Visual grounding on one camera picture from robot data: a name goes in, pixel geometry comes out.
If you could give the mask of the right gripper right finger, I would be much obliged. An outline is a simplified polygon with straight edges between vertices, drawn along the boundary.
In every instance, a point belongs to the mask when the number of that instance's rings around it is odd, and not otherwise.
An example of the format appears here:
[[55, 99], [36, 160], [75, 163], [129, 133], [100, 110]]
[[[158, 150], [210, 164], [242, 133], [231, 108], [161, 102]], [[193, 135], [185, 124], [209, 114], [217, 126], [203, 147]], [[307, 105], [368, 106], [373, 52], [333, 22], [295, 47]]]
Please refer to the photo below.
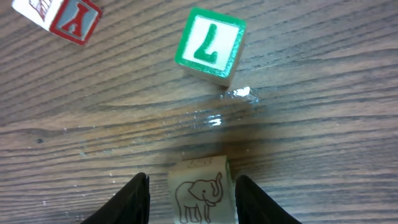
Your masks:
[[236, 180], [235, 198], [239, 224], [301, 224], [246, 175]]

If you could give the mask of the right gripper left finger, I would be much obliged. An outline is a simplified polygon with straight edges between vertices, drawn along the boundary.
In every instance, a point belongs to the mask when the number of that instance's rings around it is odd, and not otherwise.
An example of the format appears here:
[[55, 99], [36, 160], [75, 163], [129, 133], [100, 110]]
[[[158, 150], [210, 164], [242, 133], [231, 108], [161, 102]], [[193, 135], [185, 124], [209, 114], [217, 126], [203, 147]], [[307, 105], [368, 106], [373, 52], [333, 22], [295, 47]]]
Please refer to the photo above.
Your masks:
[[140, 172], [81, 224], [148, 224], [149, 210], [149, 176]]

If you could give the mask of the red E wooden block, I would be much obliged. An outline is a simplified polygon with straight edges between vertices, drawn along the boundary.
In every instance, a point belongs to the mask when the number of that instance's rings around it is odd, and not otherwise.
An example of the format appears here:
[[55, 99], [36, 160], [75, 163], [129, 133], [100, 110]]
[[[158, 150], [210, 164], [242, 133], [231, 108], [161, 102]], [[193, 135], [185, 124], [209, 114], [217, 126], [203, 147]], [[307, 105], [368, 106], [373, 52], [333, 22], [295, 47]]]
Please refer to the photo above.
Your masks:
[[226, 156], [181, 161], [170, 169], [168, 185], [175, 223], [236, 223]]

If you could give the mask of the number 2 wooden block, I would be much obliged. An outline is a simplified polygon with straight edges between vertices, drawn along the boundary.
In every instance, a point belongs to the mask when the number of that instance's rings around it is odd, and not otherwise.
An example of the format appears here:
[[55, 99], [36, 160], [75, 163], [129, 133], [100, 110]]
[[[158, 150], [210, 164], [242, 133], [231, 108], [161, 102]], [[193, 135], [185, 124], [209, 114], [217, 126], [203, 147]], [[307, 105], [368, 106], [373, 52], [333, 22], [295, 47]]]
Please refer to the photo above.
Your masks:
[[90, 0], [13, 0], [12, 8], [43, 29], [85, 45], [103, 11]]

